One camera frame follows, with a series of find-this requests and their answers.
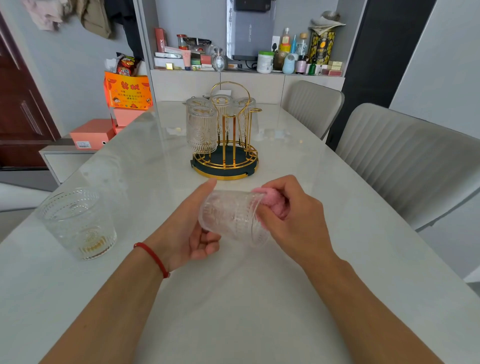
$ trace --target left hand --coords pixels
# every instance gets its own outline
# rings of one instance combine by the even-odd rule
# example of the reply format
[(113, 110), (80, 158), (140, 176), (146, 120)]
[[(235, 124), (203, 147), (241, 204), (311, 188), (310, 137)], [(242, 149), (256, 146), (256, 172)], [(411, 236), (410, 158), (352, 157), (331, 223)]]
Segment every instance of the left hand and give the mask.
[(190, 259), (204, 259), (220, 248), (221, 236), (204, 231), (198, 222), (202, 202), (213, 191), (216, 179), (209, 179), (188, 196), (144, 243), (171, 272)]

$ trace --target tin can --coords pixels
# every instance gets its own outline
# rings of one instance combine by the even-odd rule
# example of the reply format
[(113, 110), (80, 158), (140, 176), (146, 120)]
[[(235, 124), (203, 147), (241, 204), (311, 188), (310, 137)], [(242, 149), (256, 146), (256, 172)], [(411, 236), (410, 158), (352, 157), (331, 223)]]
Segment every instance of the tin can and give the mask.
[(332, 54), (333, 41), (335, 32), (323, 32), (318, 35), (312, 32), (312, 40), (310, 42), (309, 58), (317, 58), (317, 64), (328, 64), (330, 55)]

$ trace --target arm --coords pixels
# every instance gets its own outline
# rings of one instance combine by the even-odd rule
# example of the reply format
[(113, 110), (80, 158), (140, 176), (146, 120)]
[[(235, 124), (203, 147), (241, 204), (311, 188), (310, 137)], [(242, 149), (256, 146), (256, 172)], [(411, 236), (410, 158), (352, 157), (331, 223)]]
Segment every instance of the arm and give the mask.
[[(168, 271), (219, 249), (220, 236), (197, 220), (215, 182), (198, 187), (144, 241)], [(133, 249), (40, 363), (131, 363), (162, 279), (152, 257)]]
[(441, 363), (334, 252), (323, 205), (293, 176), (263, 187), (281, 191), (290, 203), (284, 221), (259, 206), (257, 214), (285, 253), (305, 271), (332, 314), (355, 363)]

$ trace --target red string bracelet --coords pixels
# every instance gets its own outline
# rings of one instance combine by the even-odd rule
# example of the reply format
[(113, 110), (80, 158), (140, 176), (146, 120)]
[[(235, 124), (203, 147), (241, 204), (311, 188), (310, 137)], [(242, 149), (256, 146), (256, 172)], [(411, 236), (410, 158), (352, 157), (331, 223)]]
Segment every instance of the red string bracelet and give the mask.
[(133, 248), (136, 248), (136, 247), (140, 247), (142, 248), (143, 250), (145, 250), (147, 253), (150, 254), (150, 256), (153, 258), (153, 260), (155, 260), (155, 262), (158, 264), (158, 266), (160, 267), (160, 270), (162, 271), (163, 273), (163, 278), (168, 278), (170, 277), (170, 273), (168, 273), (168, 271), (165, 269), (165, 266), (163, 265), (162, 261), (160, 260), (160, 258), (155, 254), (155, 252), (150, 249), (150, 247), (144, 243), (135, 243), (133, 245)]

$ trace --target forearm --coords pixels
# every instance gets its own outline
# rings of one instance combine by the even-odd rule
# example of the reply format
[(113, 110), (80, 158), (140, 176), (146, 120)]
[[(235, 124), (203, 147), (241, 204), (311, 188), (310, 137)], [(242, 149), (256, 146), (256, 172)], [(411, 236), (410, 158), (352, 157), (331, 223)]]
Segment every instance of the forearm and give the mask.
[(328, 307), (355, 363), (441, 363), (339, 258), (305, 272)]
[(162, 279), (133, 249), (40, 363), (131, 363)]

